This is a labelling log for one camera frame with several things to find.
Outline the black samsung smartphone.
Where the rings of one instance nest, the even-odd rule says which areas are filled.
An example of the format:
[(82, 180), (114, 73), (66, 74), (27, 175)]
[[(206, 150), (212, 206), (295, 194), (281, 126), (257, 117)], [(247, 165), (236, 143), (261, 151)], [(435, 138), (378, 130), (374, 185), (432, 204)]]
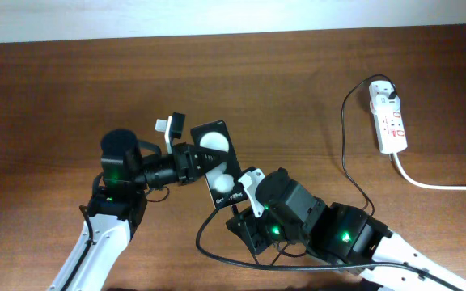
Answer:
[(226, 123), (217, 120), (190, 130), (194, 144), (204, 150), (205, 180), (210, 197), (217, 208), (229, 196), (225, 206), (248, 197), (238, 185), (242, 171)]

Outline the white power strip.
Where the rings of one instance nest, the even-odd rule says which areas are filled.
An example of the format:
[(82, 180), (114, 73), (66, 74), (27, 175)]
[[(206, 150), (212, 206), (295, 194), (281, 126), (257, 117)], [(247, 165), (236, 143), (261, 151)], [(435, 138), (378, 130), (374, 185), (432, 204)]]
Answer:
[(393, 154), (405, 150), (408, 144), (400, 108), (394, 111), (371, 113), (374, 117), (379, 151), (382, 154)]

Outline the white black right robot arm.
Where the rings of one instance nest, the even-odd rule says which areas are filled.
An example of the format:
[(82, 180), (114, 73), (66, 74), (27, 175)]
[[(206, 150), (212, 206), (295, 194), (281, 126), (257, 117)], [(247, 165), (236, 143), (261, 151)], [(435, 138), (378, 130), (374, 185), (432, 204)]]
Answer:
[(251, 204), (227, 228), (255, 255), (272, 244), (301, 244), (328, 266), (352, 265), (355, 275), (381, 290), (466, 290), (465, 279), (425, 257), (364, 210), (326, 205), (284, 169), (264, 175), (251, 167), (238, 184)]

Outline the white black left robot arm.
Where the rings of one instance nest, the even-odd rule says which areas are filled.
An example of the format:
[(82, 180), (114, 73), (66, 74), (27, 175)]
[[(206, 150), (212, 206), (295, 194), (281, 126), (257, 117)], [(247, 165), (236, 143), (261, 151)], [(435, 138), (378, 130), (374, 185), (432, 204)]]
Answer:
[(87, 205), (80, 206), (83, 228), (51, 290), (100, 290), (118, 257), (142, 222), (149, 195), (168, 185), (185, 185), (227, 168), (234, 148), (227, 133), (193, 130), (192, 144), (173, 145), (162, 154), (157, 145), (128, 129), (115, 129), (101, 140), (99, 173)]

